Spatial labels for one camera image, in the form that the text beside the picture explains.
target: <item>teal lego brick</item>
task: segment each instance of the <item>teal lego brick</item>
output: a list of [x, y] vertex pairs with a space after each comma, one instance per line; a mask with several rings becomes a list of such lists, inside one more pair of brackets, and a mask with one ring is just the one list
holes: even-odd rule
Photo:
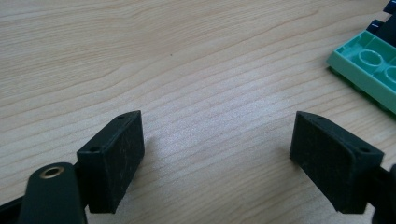
[[329, 66], [396, 114], [396, 48], [363, 31], [336, 49]]

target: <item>light wood tabletop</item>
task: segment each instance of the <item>light wood tabletop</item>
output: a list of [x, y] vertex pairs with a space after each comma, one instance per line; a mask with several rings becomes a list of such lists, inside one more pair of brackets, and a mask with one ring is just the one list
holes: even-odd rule
[[301, 110], [396, 162], [396, 119], [326, 64], [387, 2], [1, 0], [0, 203], [141, 110], [145, 158], [89, 223], [370, 223], [371, 205], [335, 212], [290, 142]]

